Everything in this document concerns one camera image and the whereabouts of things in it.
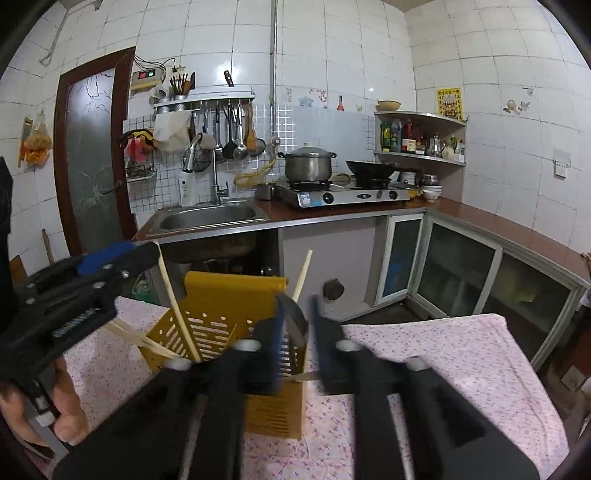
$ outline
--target hanging kitchen utensil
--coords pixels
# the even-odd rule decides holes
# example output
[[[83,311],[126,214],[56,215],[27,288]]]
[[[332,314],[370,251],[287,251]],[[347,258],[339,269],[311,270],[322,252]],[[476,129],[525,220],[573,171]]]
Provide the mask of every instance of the hanging kitchen utensil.
[[[220,102],[216,102],[216,116],[213,121],[213,136],[216,138],[216,147],[214,149],[216,162],[221,163],[225,160],[222,153],[222,141],[220,140]]]
[[[238,160],[238,161],[245,160],[248,157],[248,149],[242,139],[243,133],[242,133],[241,117],[242,117],[242,114],[241,114],[240,104],[238,104],[238,107],[236,108],[236,125],[238,126],[238,137],[237,137],[238,145],[234,149],[234,152],[232,152],[232,157],[234,158],[234,160]]]
[[[246,107],[246,135],[244,138],[244,143],[249,152],[256,151],[256,135],[255,135],[255,126],[254,126],[254,115],[252,112],[252,101],[248,102],[248,107]]]
[[[226,113],[224,109],[224,114],[226,115],[226,122],[228,123],[228,143],[224,145],[222,148],[222,156],[227,160],[233,160],[232,154],[236,149],[236,143],[232,139],[232,102],[228,100],[228,112]]]

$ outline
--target utensil rack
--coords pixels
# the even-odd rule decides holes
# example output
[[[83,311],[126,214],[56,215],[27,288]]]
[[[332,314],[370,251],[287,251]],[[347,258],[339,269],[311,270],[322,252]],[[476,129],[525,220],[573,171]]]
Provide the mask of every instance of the utensil rack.
[[[253,100],[255,93],[252,90],[240,90],[236,87],[199,87],[191,90],[187,98],[182,100],[170,100],[153,104],[158,113],[174,112],[178,105],[183,105],[182,111],[199,111],[203,108],[203,102],[210,100]]]

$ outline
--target brown countertop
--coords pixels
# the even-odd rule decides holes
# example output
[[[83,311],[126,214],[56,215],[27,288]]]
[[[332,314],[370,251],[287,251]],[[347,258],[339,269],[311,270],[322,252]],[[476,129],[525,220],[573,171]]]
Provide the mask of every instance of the brown countertop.
[[[376,203],[312,209],[295,209],[283,202],[275,200],[271,202],[256,200],[255,203],[268,215],[269,220],[267,222],[257,223],[243,228],[212,229],[211,231],[206,232],[203,236],[224,235],[246,229],[252,231],[257,229],[278,228],[282,226],[290,226],[290,224],[297,225],[299,223],[306,223],[306,220],[331,221],[331,217],[337,216],[347,219],[349,217],[363,216],[364,213],[376,216],[379,215],[380,212],[383,212],[385,215],[391,215],[394,212],[404,214],[424,212],[425,210],[435,211],[452,220],[464,223],[466,226],[475,227],[482,231],[489,232],[504,241],[524,248],[529,252],[538,255],[542,259],[554,263],[561,269],[570,272],[575,277],[581,279],[583,283],[586,283],[586,286],[591,285],[591,277],[589,275],[587,261],[582,258],[578,252],[571,250],[530,228],[519,225],[518,223],[499,217],[493,213],[470,207],[463,203],[454,202],[453,200],[439,199],[438,201],[431,203],[423,199],[414,199],[405,203]],[[149,233],[152,229],[153,218],[154,217],[152,217],[140,229],[134,240],[146,241],[166,236],[151,235]],[[181,238],[182,232],[176,232],[172,235],[178,236],[179,240],[185,239]]]

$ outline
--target pink floral tablecloth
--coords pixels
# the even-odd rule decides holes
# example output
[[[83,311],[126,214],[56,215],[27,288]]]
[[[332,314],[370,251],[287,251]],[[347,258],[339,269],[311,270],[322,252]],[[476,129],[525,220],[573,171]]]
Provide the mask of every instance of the pink floral tablecloth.
[[[118,300],[118,310],[121,319],[144,331],[166,311],[128,299]],[[525,452],[542,479],[568,454],[562,422],[503,317],[488,314],[400,325],[350,325],[345,332],[384,358],[426,357]],[[151,375],[136,347],[103,330],[68,351],[66,360],[92,428]],[[302,440],[246,434],[243,479],[352,478],[351,398],[324,397],[317,382],[310,382],[308,388]],[[389,400],[411,479],[401,405],[396,395]]]

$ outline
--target pot lid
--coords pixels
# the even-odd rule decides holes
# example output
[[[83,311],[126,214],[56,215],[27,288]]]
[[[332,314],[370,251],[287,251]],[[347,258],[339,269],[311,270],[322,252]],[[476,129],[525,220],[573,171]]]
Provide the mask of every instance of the pot lid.
[[[332,157],[336,156],[332,152],[326,151],[324,148],[312,147],[311,145],[304,145],[303,147],[289,152],[286,155],[293,157]]]

